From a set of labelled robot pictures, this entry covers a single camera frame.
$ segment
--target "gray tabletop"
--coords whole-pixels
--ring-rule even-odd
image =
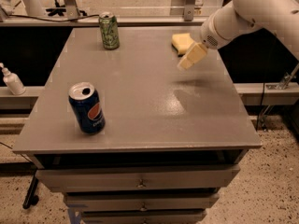
[[[121,46],[106,50],[97,28],[74,29],[21,131],[16,153],[80,153],[260,147],[248,114],[216,50],[186,72],[172,34],[198,27],[120,28]],[[68,90],[91,82],[107,121],[82,133]]]

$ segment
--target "soda can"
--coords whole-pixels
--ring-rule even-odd
[[[118,23],[111,12],[103,12],[99,18],[103,46],[105,49],[116,49],[120,46]]]
[[[81,82],[72,86],[68,92],[68,101],[83,132],[93,134],[103,130],[106,122],[99,94],[91,83]]]

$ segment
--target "green soda can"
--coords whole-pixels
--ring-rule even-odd
[[[103,45],[105,49],[120,46],[118,23],[112,12],[103,12],[99,18]]]

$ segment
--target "white bottle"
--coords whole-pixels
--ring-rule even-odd
[[[4,75],[3,81],[7,84],[8,88],[13,94],[19,95],[23,94],[26,91],[26,88],[21,83],[21,80],[19,77],[11,73],[7,68],[3,68],[3,64],[0,64],[0,67],[2,67],[2,73]]]

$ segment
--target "chair leg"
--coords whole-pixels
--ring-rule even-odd
[[[27,191],[25,201],[22,205],[23,209],[28,209],[31,205],[36,205],[38,203],[39,198],[36,195],[37,184],[38,184],[38,179],[36,178],[36,171],[35,171],[30,187]]]

